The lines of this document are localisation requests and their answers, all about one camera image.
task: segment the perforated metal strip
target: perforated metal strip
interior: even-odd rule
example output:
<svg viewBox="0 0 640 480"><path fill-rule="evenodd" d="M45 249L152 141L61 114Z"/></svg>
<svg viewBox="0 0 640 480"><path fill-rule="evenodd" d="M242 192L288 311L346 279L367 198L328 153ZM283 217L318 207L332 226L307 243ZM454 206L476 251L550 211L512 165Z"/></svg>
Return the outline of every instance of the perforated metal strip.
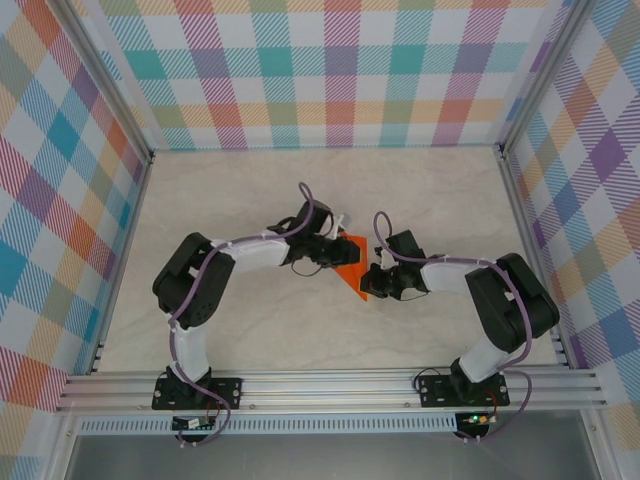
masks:
<svg viewBox="0 0 640 480"><path fill-rule="evenodd" d="M236 415L227 435L454 432L453 413ZM170 435L171 417L89 416L80 435Z"/></svg>

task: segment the plaid wallpaper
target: plaid wallpaper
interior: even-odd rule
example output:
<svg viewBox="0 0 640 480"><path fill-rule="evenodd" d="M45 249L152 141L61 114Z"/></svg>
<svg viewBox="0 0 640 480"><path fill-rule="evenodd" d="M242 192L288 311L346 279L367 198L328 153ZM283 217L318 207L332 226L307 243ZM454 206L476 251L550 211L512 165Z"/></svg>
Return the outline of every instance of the plaid wallpaper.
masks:
<svg viewBox="0 0 640 480"><path fill-rule="evenodd" d="M41 464L142 171L44 0L0 0L0 479Z"/></svg>
<svg viewBox="0 0 640 480"><path fill-rule="evenodd" d="M564 328L640 469L640 0L599 1L515 154Z"/></svg>
<svg viewBox="0 0 640 480"><path fill-rule="evenodd" d="M522 102L524 102L524 99L527 98L527 95L529 94L529 91L533 86L533 82L538 76L538 72L540 71L540 68L542 67L545 60L547 59L547 55L551 50L551 45L553 45L553 42L555 41L556 37L562 30L562 26L564 25L564 22L567 19L569 12L571 11L571 7L575 2L576 0L562 1L562 6L558 10L558 13L556 14L556 17L554 18L553 23L551 25L551 28L549 28L547 32L544 42L542 42L542 46L540 47L540 50L538 50L538 54L536 55L535 60L533 61L533 63L531 64L531 67L529 68L529 71L527 72L525 81L522 83L522 86L518 91L518 96L513 102L513 105L511 106L511 110L509 110L509 115L507 115L506 121L502 125L502 129L500 130L500 134L498 135L498 139L496 140L496 143L504 142L507 134L509 133L509 130L511 129L511 126L513 125L513 121L516 118L516 115L520 111Z"/></svg>
<svg viewBox="0 0 640 480"><path fill-rule="evenodd" d="M88 14L97 2L74 0L141 126L153 139L155 124L172 149L493 144L546 33L536 30L543 13L564 8L562 0L100 0L105 33ZM114 34L134 88L105 46ZM136 89L153 118L140 113Z"/></svg>

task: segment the black mounting plate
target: black mounting plate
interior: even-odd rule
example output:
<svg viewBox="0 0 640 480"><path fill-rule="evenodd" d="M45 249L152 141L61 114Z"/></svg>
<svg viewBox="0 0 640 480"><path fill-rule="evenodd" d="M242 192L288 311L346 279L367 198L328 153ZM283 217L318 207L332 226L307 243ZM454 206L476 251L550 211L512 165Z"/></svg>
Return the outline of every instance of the black mounting plate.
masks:
<svg viewBox="0 0 640 480"><path fill-rule="evenodd" d="M224 398L231 410L240 408L240 398L242 397L242 379L217 377L208 378L206 381L199 381L198 385ZM165 374L160 375L156 380L152 410L212 410L216 411L218 406L211 397L204 395L192 387L181 384L180 388L188 388L189 395L184 395L184 391L176 389L175 383Z"/></svg>
<svg viewBox="0 0 640 480"><path fill-rule="evenodd" d="M511 403L504 375L493 375L478 384L477 392L470 395L464 402L460 400L451 385L449 375L420 375L416 383L420 392L420 405L423 408L493 407L493 398L487 392L493 393L499 407L506 407Z"/></svg>

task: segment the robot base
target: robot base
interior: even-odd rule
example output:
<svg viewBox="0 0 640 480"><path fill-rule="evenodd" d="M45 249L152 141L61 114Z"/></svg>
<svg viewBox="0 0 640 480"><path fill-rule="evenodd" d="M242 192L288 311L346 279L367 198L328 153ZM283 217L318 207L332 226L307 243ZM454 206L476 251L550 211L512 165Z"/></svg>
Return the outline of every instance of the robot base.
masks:
<svg viewBox="0 0 640 480"><path fill-rule="evenodd" d="M242 395L241 378L211 378L211 369L196 382L201 387L224 398L231 410L240 408ZM153 410L217 410L217 402L184 383L167 367L165 373L156 380L156 385L151 402Z"/></svg>
<svg viewBox="0 0 640 480"><path fill-rule="evenodd" d="M456 393L449 375L420 375L417 387L420 391L420 404L423 408L506 407L511 403L504 375L500 374L492 375L478 383L475 391L467 395L464 400Z"/></svg>

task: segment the gray floor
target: gray floor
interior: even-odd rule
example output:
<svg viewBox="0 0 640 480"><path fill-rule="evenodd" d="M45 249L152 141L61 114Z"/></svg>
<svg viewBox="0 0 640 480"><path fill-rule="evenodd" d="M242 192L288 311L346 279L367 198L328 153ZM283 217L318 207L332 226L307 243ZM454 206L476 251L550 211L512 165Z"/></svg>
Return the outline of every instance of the gray floor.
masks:
<svg viewBox="0 0 640 480"><path fill-rule="evenodd" d="M191 232L233 239L295 214L300 180L351 216L349 233L369 238L370 258L379 209L396 232L411 229L428 255L523 250L490 148L160 153L100 370L166 367L166 318L151 293L162 266ZM481 332L468 296L365 303L332 271L300 278L286 267L233 277L207 344L216 369L440 366ZM535 342L527 363L555 363L548 338Z"/></svg>

